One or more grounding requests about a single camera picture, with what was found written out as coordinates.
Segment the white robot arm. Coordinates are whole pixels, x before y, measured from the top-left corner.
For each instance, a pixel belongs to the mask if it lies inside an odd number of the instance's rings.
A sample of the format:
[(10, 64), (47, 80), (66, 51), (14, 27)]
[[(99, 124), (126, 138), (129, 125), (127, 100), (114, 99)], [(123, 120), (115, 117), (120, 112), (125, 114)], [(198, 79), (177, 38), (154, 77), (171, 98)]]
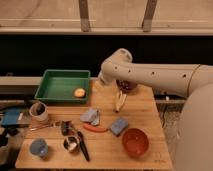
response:
[(120, 48), (102, 62), (98, 80), (103, 86), (126, 80), (184, 97), (174, 171), (213, 171), (213, 65), (136, 64)]

